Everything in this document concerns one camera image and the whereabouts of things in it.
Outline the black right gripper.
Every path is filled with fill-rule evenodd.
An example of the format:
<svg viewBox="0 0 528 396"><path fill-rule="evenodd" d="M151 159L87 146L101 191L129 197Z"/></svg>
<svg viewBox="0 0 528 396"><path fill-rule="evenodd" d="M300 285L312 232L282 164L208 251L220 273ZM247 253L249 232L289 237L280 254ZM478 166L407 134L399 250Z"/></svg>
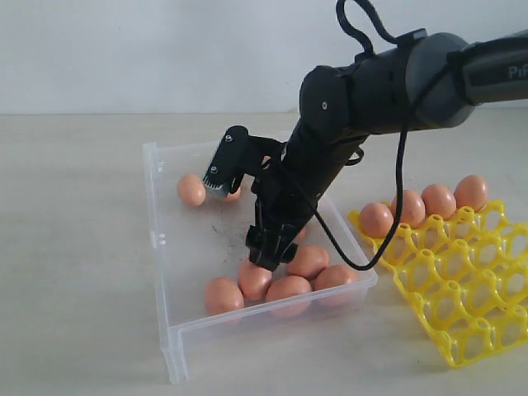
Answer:
<svg viewBox="0 0 528 396"><path fill-rule="evenodd" d="M294 240L314 216L326 191L322 168L304 170L268 168L252 172L251 192L256 196L255 221L246 235L249 260L274 271L282 262L293 260Z"/></svg>

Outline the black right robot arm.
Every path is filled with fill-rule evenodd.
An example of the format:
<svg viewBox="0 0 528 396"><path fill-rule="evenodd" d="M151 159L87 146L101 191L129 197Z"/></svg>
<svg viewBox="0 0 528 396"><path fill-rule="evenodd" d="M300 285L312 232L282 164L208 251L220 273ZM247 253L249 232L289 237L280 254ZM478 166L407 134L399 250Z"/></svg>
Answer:
<svg viewBox="0 0 528 396"><path fill-rule="evenodd" d="M454 128L478 105L526 96L523 31L474 44L412 33L350 66L318 66L301 84L288 141L254 139L250 261L273 271L294 258L295 238L320 197L371 135Z"/></svg>

